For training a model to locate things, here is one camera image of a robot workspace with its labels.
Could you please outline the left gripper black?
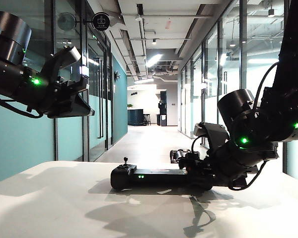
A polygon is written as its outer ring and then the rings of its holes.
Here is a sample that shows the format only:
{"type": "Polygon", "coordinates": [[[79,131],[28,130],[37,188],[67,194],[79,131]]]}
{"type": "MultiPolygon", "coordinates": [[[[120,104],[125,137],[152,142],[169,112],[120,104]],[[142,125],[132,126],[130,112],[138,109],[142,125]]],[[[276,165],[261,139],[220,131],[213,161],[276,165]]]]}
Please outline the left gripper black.
{"type": "Polygon", "coordinates": [[[58,68],[44,68],[40,72],[23,68],[19,77],[19,102],[30,111],[47,113],[50,119],[93,116],[94,109],[77,95],[89,89],[89,78],[81,77],[79,82],[68,83],[58,74],[58,68]]]}

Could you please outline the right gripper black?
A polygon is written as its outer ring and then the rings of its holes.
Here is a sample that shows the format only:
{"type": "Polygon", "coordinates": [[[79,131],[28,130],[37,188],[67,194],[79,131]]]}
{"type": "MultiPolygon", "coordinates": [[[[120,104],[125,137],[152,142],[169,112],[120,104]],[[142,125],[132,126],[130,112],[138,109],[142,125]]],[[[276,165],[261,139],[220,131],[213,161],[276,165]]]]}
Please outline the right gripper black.
{"type": "Polygon", "coordinates": [[[279,157],[277,142],[252,148],[240,147],[227,141],[200,159],[198,153],[187,153],[179,160],[179,168],[188,173],[211,174],[212,186],[250,186],[269,160],[279,157]]]}

